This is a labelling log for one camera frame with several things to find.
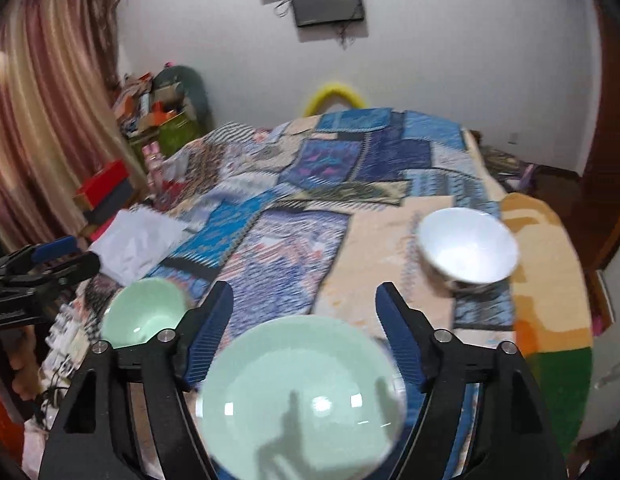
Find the wall-mounted screen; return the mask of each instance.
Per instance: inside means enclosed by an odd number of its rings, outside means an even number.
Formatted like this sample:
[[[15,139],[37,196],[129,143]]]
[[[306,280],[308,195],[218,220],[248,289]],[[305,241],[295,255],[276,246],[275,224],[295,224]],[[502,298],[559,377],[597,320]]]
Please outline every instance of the wall-mounted screen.
[[[365,19],[362,0],[292,0],[297,27]]]

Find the light green bowl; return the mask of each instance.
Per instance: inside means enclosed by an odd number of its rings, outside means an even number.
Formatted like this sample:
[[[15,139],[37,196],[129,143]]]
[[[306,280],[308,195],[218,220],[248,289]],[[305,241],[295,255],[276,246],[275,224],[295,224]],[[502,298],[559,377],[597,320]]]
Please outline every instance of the light green bowl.
[[[176,328],[186,311],[178,286],[162,278],[145,278],[112,300],[103,316],[101,338],[114,348],[145,343],[164,328]]]
[[[405,386],[381,346],[341,321],[290,316],[238,337],[197,400],[205,448],[238,480],[359,480],[393,449]]]

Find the white paper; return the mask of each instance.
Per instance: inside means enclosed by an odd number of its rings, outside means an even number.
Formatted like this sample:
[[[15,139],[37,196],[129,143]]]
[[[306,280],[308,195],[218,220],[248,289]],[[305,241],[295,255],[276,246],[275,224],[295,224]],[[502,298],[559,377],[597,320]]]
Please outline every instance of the white paper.
[[[90,251],[99,255],[103,274],[128,286],[187,240],[188,227],[148,208],[121,210]]]

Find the pink curtain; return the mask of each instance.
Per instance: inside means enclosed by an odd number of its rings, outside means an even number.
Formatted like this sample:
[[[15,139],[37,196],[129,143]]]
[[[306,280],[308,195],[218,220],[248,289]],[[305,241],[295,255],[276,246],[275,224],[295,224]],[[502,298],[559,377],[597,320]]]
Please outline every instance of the pink curtain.
[[[109,161],[122,158],[133,185],[145,186],[110,110],[93,4],[11,0],[0,20],[0,233],[9,249],[77,234],[85,220],[72,196]]]

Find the blue gripper pad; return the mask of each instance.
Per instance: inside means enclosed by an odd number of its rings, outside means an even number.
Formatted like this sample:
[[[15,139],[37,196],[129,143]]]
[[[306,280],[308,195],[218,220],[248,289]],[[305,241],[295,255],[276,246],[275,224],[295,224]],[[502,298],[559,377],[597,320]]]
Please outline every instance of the blue gripper pad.
[[[199,325],[199,330],[191,334],[191,343],[189,343],[186,349],[187,360],[182,377],[190,388],[205,379],[221,342],[225,327],[232,316],[233,306],[234,294],[232,293],[232,287],[226,282],[217,282],[207,295],[207,298],[205,298],[203,304],[199,308],[190,311],[200,311],[197,317],[199,317],[198,323],[202,323]],[[179,327],[177,327],[177,331],[179,331],[184,321],[187,322],[186,317],[183,318]],[[192,327],[184,327],[184,331],[190,332],[188,329],[191,330]],[[182,340],[187,343],[187,335],[182,335]]]
[[[403,380],[419,389],[425,380],[421,368],[421,350],[408,325],[384,285],[376,289],[376,316],[388,338],[392,355]]]
[[[43,262],[49,262],[55,260],[66,254],[76,253],[79,251],[79,247],[76,244],[76,238],[73,236],[66,236],[65,238],[59,238],[49,244],[41,244],[32,253],[31,260],[33,264],[42,264]]]

